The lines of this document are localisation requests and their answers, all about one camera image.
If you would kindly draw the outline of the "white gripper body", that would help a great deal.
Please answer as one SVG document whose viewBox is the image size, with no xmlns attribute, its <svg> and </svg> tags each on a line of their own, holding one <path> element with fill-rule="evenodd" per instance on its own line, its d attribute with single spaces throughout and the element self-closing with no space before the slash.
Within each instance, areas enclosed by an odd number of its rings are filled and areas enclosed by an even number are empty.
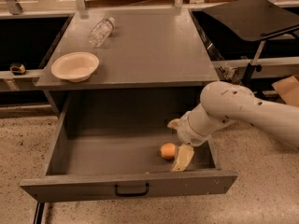
<svg viewBox="0 0 299 224">
<path fill-rule="evenodd" d="M 198 134 L 189 124 L 188 117 L 190 111 L 186 112 L 178 121 L 177 135 L 182 144 L 192 147 L 200 147 L 208 139 L 207 136 Z"/>
</svg>

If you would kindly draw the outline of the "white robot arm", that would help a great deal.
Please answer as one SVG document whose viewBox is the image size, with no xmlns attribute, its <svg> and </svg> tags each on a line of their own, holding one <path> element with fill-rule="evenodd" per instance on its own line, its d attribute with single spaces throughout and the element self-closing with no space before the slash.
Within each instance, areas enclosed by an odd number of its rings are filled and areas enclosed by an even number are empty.
<svg viewBox="0 0 299 224">
<path fill-rule="evenodd" d="M 203 88 L 196 108 L 167 124 L 168 128 L 177 131 L 181 142 L 171 170 L 184 171 L 196 147 L 235 121 L 246 122 L 290 147 L 299 148 L 298 107 L 268 102 L 255 97 L 244 86 L 215 81 Z"/>
</svg>

